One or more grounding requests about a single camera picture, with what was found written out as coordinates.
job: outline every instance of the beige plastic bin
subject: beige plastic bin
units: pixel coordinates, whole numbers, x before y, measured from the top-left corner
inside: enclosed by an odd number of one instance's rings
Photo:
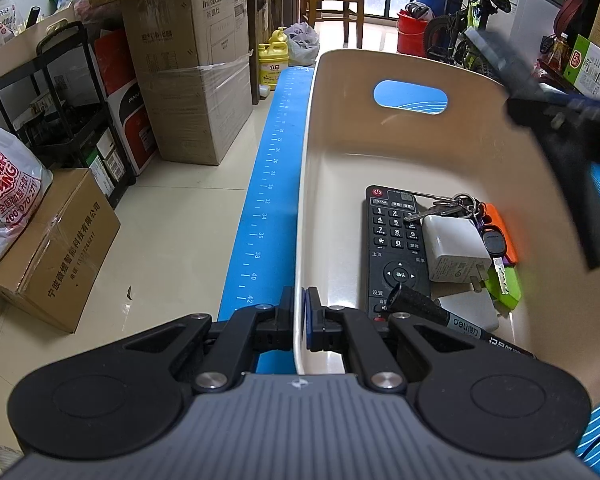
[[[448,97],[429,115],[385,108],[383,80],[431,86]],[[557,365],[600,402],[600,269],[587,270],[570,213],[532,134],[511,123],[504,89],[483,76],[411,56],[336,50],[318,63],[299,196],[294,354],[299,373],[342,371],[332,352],[306,350],[302,288],[323,304],[363,306],[367,186],[495,204],[520,257],[523,301],[497,334]]]

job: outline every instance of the orange key fob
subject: orange key fob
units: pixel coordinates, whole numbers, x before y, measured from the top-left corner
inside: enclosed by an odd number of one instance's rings
[[[498,213],[498,210],[495,208],[493,204],[484,204],[484,223],[495,225],[502,231],[504,235],[504,239],[507,242],[507,260],[511,265],[515,265],[518,263],[518,254],[516,253],[516,248],[511,241],[511,236],[509,236],[509,232],[502,221],[502,217]]]

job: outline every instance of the remote control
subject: remote control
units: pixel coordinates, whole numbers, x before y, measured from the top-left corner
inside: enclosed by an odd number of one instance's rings
[[[397,283],[431,295],[420,221],[404,224],[418,205],[411,193],[382,186],[366,188],[368,301],[372,319],[385,319],[386,300]]]

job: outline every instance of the wooden chair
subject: wooden chair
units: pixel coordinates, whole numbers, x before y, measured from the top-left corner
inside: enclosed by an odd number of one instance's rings
[[[342,11],[321,9],[318,4],[324,1],[342,2]],[[349,3],[356,3],[356,12],[349,9]],[[342,17],[325,18],[323,13],[342,12]],[[305,20],[315,27],[315,22],[342,22],[344,25],[344,42],[349,43],[349,23],[356,22],[356,47],[362,48],[362,29],[365,19],[365,0],[300,0],[300,21]]]

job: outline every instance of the tile floor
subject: tile floor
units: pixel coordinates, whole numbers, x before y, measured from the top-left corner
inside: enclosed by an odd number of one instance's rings
[[[339,22],[317,25],[320,52],[342,47]],[[351,25],[348,47],[355,48]],[[395,52],[393,27],[365,24],[363,46]],[[13,385],[49,362],[167,322],[193,310],[218,314],[242,204],[271,97],[253,107],[217,168],[155,159],[116,213],[122,227],[75,334],[0,299],[0,444],[17,448],[6,401]],[[221,211],[222,214],[210,214]],[[127,291],[131,286],[131,301]]]

